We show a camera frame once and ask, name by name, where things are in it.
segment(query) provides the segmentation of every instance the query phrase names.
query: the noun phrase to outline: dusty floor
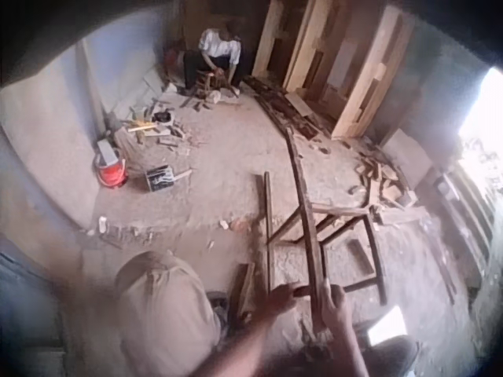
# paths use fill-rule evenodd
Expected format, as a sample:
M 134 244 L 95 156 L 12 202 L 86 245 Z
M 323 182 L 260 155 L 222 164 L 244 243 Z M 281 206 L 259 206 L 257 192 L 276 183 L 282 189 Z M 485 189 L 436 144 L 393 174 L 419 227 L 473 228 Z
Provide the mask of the dusty floor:
M 68 310 L 78 312 L 74 326 L 95 334 L 75 342 L 80 346 L 74 349 L 74 362 L 81 359 L 87 375 L 127 375 L 119 351 L 111 290 L 113 277 L 132 255 L 171 250 L 193 266 L 208 290 L 228 291 L 237 265 L 251 261 L 256 251 L 263 251 L 265 171 L 271 176 L 275 228 L 297 206 L 286 144 L 251 97 L 243 95 L 239 105 L 215 105 L 213 110 L 201 112 L 191 107 L 178 109 L 184 99 L 175 94 L 164 94 L 162 99 L 171 103 L 168 107 L 176 108 L 177 120 L 190 138 L 180 144 L 177 152 L 151 146 L 146 152 L 149 160 L 153 167 L 169 163 L 175 173 L 188 168 L 194 172 L 174 187 L 154 193 L 145 192 L 135 181 L 121 189 L 101 190 L 96 218 L 106 216 L 110 225 L 121 229 L 125 241 L 120 250 L 90 237 L 83 252 L 83 286 L 87 288 L 80 294 L 84 300 Z M 338 206 L 362 205 L 363 194 L 347 193 L 359 183 L 354 172 L 357 153 L 337 141 L 317 139 L 308 142 L 296 137 L 310 198 Z M 330 150 L 329 155 L 318 150 L 321 145 Z M 234 232 L 219 225 L 221 220 L 238 219 L 246 219 L 250 230 Z M 386 308 L 379 305 L 374 287 L 351 293 L 354 322 L 373 319 L 398 305 L 408 332 L 421 344 L 416 375 L 468 375 L 477 365 L 481 347 L 475 345 L 483 342 L 483 335 L 470 318 L 468 295 L 450 251 L 446 248 L 447 264 L 457 286 L 454 306 L 449 303 L 427 238 L 418 224 L 380 226 L 377 237 L 389 304 Z M 368 249 L 365 232 L 358 227 L 344 240 L 334 241 L 328 262 L 333 283 L 350 284 L 365 275 L 347 248 L 352 238 L 359 238 Z M 276 284 L 307 281 L 302 248 L 277 247 L 275 262 Z

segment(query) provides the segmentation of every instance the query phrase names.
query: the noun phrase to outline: person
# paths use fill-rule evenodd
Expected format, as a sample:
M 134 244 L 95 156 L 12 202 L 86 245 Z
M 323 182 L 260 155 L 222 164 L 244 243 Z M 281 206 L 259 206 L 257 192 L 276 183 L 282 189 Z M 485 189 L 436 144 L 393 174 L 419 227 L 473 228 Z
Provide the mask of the person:
M 222 322 L 199 277 L 181 259 L 147 251 L 126 263 L 116 277 L 123 355 L 137 377 L 258 375 L 271 328 L 281 314 L 296 306 L 295 288 L 295 284 L 284 284 L 272 290 L 245 331 L 217 350 Z M 408 371 L 417 344 L 399 339 L 401 347 L 397 348 L 396 342 L 385 342 L 377 346 L 383 352 L 371 353 L 367 362 L 358 347 L 343 289 L 336 287 L 332 292 L 325 281 L 322 293 L 322 319 L 333 335 L 329 344 L 332 375 L 366 377 L 366 364 L 369 369 L 376 367 L 379 376 Z
M 222 29 L 207 29 L 201 35 L 199 50 L 188 50 L 183 57 L 185 92 L 192 93 L 198 71 L 213 71 L 215 75 L 226 77 L 239 93 L 239 85 L 248 70 L 248 59 L 242 52 L 238 36 L 240 23 L 231 20 Z

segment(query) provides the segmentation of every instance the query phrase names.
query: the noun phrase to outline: dark pants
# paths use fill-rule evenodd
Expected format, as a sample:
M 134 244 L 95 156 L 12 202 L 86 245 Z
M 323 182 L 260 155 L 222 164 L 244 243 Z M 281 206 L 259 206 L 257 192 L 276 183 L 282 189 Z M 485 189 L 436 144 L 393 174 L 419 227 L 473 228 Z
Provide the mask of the dark pants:
M 210 57 L 210 59 L 217 67 L 225 71 L 229 69 L 229 57 Z M 236 88 L 239 86 L 243 77 L 248 73 L 249 61 L 247 54 L 241 51 L 239 64 L 230 85 Z M 196 85 L 197 71 L 211 71 L 211 68 L 207 65 L 200 51 L 189 50 L 185 52 L 183 57 L 183 70 L 185 72 L 185 88 L 192 89 Z

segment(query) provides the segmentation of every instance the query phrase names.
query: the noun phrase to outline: man in white shirt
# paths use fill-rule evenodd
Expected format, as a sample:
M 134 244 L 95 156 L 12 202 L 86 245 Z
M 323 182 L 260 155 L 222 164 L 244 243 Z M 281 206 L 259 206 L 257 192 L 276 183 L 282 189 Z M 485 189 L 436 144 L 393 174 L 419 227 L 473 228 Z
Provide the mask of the man in white shirt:
M 239 23 L 234 20 L 227 22 L 224 29 L 207 29 L 201 35 L 199 51 L 185 52 L 185 88 L 190 93 L 196 85 L 197 71 L 213 71 L 216 75 L 225 75 L 239 93 L 239 84 L 248 69 L 247 59 L 241 52 L 239 29 Z

